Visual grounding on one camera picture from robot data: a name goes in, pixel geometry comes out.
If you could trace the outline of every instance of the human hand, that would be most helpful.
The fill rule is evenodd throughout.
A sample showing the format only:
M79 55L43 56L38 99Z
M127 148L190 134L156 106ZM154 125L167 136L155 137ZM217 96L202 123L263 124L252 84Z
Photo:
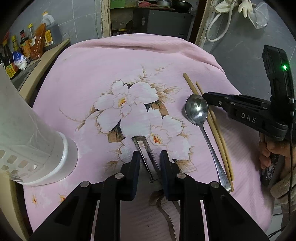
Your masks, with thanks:
M247 17L247 14L253 12L253 6L250 0L242 0L242 3L239 5L238 12L241 13L243 10L244 18Z
M280 178L283 179L288 173L291 171L291 159L290 159L290 144L286 141L281 142L259 142L259 151L260 157L259 160L261 162L261 168L265 169L270 167L271 159L270 154L279 154L285 157L285 165L281 172ZM296 146L293 146L293 166L296 165Z

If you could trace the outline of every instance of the metal spoon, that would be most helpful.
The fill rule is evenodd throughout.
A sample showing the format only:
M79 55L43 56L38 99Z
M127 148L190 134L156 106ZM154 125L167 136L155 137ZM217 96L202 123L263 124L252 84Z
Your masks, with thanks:
M185 114L187 119L194 125L198 126L205 137L205 140L207 141L207 145L209 146L209 149L211 151L212 157L214 159L214 163L216 166L216 170L218 173L218 178L220 181L220 184L227 190L231 190L230 183L228 181L228 178L220 164L220 161L218 160L218 157L213 149L213 146L209 140L209 137L207 136L207 133L204 129L204 122L207 119L207 112L208 112L208 106L206 100L200 96L200 95L190 95L186 102L185 102Z

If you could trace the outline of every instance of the spoon handle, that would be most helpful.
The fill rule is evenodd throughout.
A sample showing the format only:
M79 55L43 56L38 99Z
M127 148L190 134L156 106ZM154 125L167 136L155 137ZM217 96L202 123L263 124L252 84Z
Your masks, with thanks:
M217 170L217 173L218 173L218 178L219 178L219 181L220 181L220 184L227 190L227 191L230 191L231 190L231 186L230 186L230 183L229 183L229 180L221 166L221 163L215 153L215 150L210 142L210 139L209 137L207 136L207 133L205 132L205 129L203 126L200 126L199 127L200 130L202 131L202 134L207 142L207 145L209 146L209 149L210 149L210 152L212 154L212 157L214 159L214 163L215 163L215 166L216 166L216 170Z

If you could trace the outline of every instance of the white plastic container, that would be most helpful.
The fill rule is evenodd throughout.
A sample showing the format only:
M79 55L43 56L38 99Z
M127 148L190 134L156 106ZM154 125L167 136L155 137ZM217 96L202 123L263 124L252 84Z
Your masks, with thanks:
M43 13L41 23L45 23L46 25L44 50L47 51L58 46L63 41L63 37L58 23L55 22L54 18L48 12Z
M73 140L51 129L20 96L0 65L0 172L24 185L57 182L75 168Z

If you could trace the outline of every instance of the pink tablecloth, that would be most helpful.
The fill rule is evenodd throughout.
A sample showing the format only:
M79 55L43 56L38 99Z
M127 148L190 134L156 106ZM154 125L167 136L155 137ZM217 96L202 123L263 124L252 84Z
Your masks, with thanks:
M147 137L156 157L167 150L180 169L197 181L218 180L209 148L200 130L181 113L192 94L182 74L204 91L239 92L215 58L174 37L121 35L77 43L58 57L37 96L34 110L52 128L72 138L79 157L65 179L24 187L33 230L82 181L104 181L129 162L134 135ZM230 153L234 198L264 230L270 224L273 200L260 184L258 133L215 108ZM207 123L206 132L221 160ZM155 191L141 169L136 198L121 204L122 240L171 240L165 218L155 205ZM163 206L178 236L179 217L171 203Z

